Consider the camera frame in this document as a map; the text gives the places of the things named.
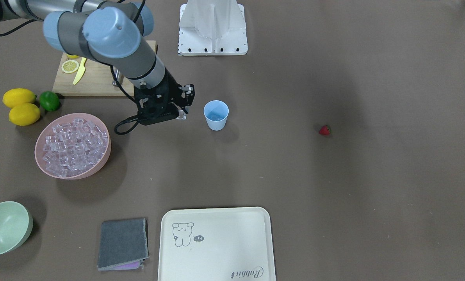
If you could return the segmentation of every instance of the wooden cutting board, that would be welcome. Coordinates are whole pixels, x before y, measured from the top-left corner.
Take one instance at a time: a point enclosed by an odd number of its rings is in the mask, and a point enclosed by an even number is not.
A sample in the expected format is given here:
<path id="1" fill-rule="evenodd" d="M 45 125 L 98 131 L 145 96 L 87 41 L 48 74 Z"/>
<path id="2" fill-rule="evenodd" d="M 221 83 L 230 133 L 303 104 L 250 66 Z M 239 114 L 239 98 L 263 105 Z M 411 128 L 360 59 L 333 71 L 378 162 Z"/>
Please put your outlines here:
<path id="1" fill-rule="evenodd" d="M 157 53 L 156 41 L 147 41 L 154 53 Z M 53 84 L 52 91 L 63 96 L 125 96 L 118 87 L 112 85 L 112 75 L 109 66 L 87 60 L 85 63 L 85 73 L 81 80 L 73 85 L 76 72 L 67 74 L 61 69 L 62 64 L 68 60 L 65 53 L 57 69 L 57 75 Z M 134 86 L 128 79 L 123 78 L 123 89 L 131 96 L 134 94 Z"/>

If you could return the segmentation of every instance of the white tray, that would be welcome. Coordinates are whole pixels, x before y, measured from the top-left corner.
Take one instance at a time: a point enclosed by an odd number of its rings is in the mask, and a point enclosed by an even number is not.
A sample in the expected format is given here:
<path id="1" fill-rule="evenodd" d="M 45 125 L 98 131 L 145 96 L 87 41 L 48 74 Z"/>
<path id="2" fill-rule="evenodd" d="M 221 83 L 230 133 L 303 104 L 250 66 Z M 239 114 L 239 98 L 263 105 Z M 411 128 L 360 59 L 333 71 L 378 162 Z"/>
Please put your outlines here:
<path id="1" fill-rule="evenodd" d="M 161 221 L 159 281 L 275 281 L 261 207 L 171 210 Z"/>

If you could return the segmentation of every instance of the light green bowl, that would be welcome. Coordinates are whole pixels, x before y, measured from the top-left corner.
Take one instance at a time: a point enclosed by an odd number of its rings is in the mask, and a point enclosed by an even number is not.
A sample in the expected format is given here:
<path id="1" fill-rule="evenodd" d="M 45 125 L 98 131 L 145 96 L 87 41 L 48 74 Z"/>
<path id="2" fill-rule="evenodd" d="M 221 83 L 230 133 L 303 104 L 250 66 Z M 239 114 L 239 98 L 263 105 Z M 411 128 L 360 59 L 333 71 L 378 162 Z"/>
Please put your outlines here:
<path id="1" fill-rule="evenodd" d="M 24 206 L 14 201 L 0 203 L 0 254 L 22 245 L 32 229 L 33 218 Z"/>

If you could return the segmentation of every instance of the plastic knife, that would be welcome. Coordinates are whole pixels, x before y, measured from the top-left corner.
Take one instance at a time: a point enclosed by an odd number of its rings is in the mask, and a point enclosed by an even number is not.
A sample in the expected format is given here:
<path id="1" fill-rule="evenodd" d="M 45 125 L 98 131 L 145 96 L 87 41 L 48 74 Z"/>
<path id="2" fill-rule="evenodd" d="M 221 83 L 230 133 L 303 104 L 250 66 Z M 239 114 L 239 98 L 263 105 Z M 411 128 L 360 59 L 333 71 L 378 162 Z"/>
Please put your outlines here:
<path id="1" fill-rule="evenodd" d="M 75 77 L 75 80 L 73 80 L 73 85 L 76 85 L 80 81 L 80 79 L 83 77 L 83 74 L 85 73 L 85 63 L 86 63 L 86 57 L 82 57 L 81 62 L 79 63 L 77 75 Z"/>

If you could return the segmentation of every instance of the strawberry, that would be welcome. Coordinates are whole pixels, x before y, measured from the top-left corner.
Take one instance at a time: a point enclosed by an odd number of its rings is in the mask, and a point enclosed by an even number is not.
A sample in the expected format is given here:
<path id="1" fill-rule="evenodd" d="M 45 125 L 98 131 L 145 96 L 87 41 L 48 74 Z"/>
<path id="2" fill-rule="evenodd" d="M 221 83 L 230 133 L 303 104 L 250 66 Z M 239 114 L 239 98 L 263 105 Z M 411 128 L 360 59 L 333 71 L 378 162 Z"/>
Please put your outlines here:
<path id="1" fill-rule="evenodd" d="M 331 134 L 331 128 L 328 125 L 322 126 L 321 130 L 319 130 L 320 135 L 329 135 Z"/>

